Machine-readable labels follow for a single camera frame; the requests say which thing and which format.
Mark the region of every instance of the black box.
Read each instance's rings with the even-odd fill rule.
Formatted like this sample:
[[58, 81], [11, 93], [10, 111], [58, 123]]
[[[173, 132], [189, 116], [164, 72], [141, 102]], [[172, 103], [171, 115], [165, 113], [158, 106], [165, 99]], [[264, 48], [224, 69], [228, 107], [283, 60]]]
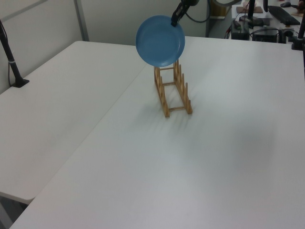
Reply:
[[252, 40], [256, 42], [271, 42], [277, 43], [278, 31], [273, 27], [255, 27], [254, 34], [252, 35]]
[[240, 28], [236, 28], [234, 21], [231, 23], [231, 39], [232, 40], [249, 40], [249, 27], [248, 23], [244, 21], [239, 21]]

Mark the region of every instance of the white table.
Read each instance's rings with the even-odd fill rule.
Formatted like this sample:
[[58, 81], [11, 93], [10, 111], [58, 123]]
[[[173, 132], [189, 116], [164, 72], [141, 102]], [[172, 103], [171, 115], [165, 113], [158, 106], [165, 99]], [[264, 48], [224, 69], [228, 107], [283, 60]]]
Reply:
[[12, 229], [304, 228], [303, 53], [187, 38], [180, 63], [192, 115], [147, 65]]
[[143, 69], [135, 47], [76, 42], [0, 95], [0, 196], [30, 203]]

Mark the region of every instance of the metal stand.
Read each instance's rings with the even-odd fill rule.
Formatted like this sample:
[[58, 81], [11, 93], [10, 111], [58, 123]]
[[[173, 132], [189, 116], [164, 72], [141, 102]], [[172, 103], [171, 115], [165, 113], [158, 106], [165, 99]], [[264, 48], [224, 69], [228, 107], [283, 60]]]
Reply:
[[23, 79], [21, 77], [20, 73], [19, 73], [19, 70], [18, 70], [18, 67], [16, 65], [15, 59], [13, 57], [13, 54], [11, 53], [11, 50], [10, 50], [8, 38], [6, 36], [5, 30], [4, 30], [4, 27], [3, 27], [1, 21], [0, 21], [0, 40], [1, 40], [1, 43], [2, 43], [2, 46], [3, 46], [3, 49], [5, 51], [5, 54], [8, 58], [8, 60], [9, 60], [10, 67], [11, 67], [13, 73], [14, 73], [14, 76], [15, 76], [15, 83], [12, 86], [20, 88], [20, 87], [26, 85], [29, 82], [29, 80]]

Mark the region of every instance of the black pole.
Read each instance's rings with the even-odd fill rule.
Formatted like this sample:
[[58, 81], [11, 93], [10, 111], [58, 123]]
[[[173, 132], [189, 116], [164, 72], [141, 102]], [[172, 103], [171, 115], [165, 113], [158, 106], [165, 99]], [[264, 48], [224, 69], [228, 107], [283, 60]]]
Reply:
[[255, 0], [250, 0], [249, 2], [249, 11], [248, 11], [248, 19], [252, 20], [253, 13], [255, 7]]
[[4, 27], [2, 25], [1, 20], [0, 20], [0, 40], [1, 40], [1, 43], [2, 43], [2, 46], [3, 46], [3, 49], [5, 51], [5, 54], [8, 58], [8, 60], [9, 60], [10, 67], [11, 67], [13, 73], [14, 73], [14, 76], [15, 76], [15, 83], [12, 86], [13, 87], [22, 87], [22, 86], [26, 85], [29, 82], [29, 80], [23, 79], [21, 77], [20, 73], [19, 73], [19, 70], [18, 70], [18, 67], [16, 65], [14, 56], [11, 53], [10, 46], [9, 46], [9, 41], [8, 41], [7, 36], [6, 36], [6, 33], [5, 33], [5, 30], [4, 30]]
[[303, 50], [303, 37], [305, 32], [305, 13], [303, 14], [300, 31], [297, 38], [294, 39], [294, 43], [291, 46], [293, 50]]

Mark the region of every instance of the keyboard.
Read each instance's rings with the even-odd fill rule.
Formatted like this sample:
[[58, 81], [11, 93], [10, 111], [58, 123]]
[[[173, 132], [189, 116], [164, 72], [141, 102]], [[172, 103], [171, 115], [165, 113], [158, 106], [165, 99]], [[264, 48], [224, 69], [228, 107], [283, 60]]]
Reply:
[[300, 25], [301, 23], [279, 6], [268, 6], [269, 12], [285, 25]]

